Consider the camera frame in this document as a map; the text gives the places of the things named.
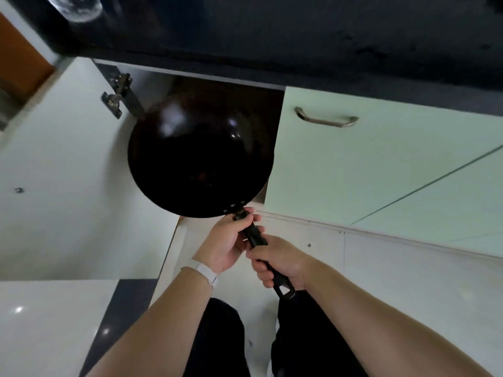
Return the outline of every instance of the hand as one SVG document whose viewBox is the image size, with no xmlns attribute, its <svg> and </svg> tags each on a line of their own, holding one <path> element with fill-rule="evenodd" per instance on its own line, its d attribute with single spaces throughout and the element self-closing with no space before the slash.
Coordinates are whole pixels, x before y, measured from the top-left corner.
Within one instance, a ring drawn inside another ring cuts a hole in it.
<svg viewBox="0 0 503 377">
<path fill-rule="evenodd" d="M 247 258 L 251 259 L 251 266 L 264 287 L 273 287 L 273 272 L 267 270 L 267 266 L 260 260 L 268 261 L 276 271 L 287 276 L 295 290 L 305 290 L 307 266 L 315 259 L 283 238 L 267 234 L 262 236 L 268 245 L 248 250 Z"/>
<path fill-rule="evenodd" d="M 255 212 L 254 208 L 244 209 L 249 213 Z M 262 216 L 258 214 L 249 214 L 238 221 L 233 221 L 233 217 L 233 214 L 228 214 L 218 221 L 192 257 L 192 259 L 204 263 L 217 274 L 234 265 L 243 251 L 251 249 L 251 245 L 245 241 L 245 237 L 240 231 L 248 228 L 252 222 L 262 219 Z M 265 231 L 263 226 L 257 227 L 261 233 Z"/>
</svg>

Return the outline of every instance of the black wok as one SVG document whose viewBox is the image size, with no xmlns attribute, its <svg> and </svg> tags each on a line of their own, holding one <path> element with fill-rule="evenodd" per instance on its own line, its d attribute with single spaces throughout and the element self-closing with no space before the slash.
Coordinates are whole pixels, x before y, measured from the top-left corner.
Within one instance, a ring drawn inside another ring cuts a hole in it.
<svg viewBox="0 0 503 377">
<path fill-rule="evenodd" d="M 140 190 L 156 205 L 185 217 L 207 218 L 242 209 L 264 187 L 274 145 L 261 120 L 235 108 L 222 95 L 183 91 L 149 111 L 131 133 L 128 163 Z M 243 230 L 252 247 L 267 245 L 252 224 Z M 275 271 L 274 289 L 283 298 L 295 290 Z M 283 294 L 280 286 L 290 291 Z"/>
</svg>

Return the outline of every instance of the cabinet handle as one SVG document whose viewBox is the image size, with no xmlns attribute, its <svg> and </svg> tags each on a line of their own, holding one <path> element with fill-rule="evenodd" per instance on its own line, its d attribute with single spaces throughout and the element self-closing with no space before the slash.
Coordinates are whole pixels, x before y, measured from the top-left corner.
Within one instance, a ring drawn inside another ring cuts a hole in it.
<svg viewBox="0 0 503 377">
<path fill-rule="evenodd" d="M 295 107 L 295 113 L 297 116 L 304 120 L 308 121 L 310 123 L 315 123 L 315 124 L 321 124 L 323 126 L 332 126 L 332 127 L 338 127 L 338 128 L 347 128 L 354 126 L 356 122 L 358 121 L 358 117 L 349 117 L 349 121 L 347 123 L 339 123 L 337 121 L 329 121 L 329 120 L 321 120 L 321 119 L 313 119 L 307 116 L 304 112 L 304 110 L 300 107 Z"/>
</svg>

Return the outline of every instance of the white wristband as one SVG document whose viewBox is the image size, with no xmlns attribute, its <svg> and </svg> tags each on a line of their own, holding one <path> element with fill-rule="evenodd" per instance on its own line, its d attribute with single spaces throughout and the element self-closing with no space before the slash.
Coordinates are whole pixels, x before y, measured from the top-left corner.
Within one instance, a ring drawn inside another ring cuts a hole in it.
<svg viewBox="0 0 503 377">
<path fill-rule="evenodd" d="M 182 266 L 182 268 L 184 267 L 193 268 L 195 271 L 199 272 L 206 279 L 208 279 L 208 284 L 210 284 L 210 286 L 213 287 L 213 289 L 217 287 L 218 275 L 212 272 L 211 269 L 205 264 L 198 262 L 197 260 L 191 259 Z"/>
</svg>

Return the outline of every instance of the brown wooden panel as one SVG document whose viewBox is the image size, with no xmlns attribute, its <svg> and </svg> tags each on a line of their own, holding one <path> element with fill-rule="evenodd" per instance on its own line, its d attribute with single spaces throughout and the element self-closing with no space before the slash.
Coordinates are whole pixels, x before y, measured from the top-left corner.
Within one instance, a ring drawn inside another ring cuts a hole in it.
<svg viewBox="0 0 503 377">
<path fill-rule="evenodd" d="M 54 67 L 0 13 L 0 87 L 25 102 Z"/>
</svg>

